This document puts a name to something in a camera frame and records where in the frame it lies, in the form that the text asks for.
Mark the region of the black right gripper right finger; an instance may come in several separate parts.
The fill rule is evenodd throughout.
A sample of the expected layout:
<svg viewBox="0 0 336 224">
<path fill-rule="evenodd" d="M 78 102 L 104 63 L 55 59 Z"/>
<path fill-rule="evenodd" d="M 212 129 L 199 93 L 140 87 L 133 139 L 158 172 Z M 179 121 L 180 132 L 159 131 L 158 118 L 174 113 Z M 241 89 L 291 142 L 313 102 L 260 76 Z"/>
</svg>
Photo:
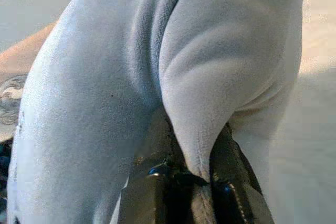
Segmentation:
<svg viewBox="0 0 336 224">
<path fill-rule="evenodd" d="M 229 124 L 212 148 L 210 174 L 217 223 L 274 223 L 256 175 L 233 140 Z"/>
</svg>

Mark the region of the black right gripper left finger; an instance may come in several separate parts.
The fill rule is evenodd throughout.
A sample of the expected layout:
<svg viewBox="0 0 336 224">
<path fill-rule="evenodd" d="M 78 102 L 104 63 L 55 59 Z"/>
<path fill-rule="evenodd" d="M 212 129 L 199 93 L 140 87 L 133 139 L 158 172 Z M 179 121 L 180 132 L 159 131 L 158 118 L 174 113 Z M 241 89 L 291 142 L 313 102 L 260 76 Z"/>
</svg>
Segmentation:
<svg viewBox="0 0 336 224">
<path fill-rule="evenodd" d="M 170 119 L 157 109 L 136 149 L 127 185 L 121 191 L 118 223 L 181 223 L 188 193 L 174 175 L 185 168 Z"/>
</svg>

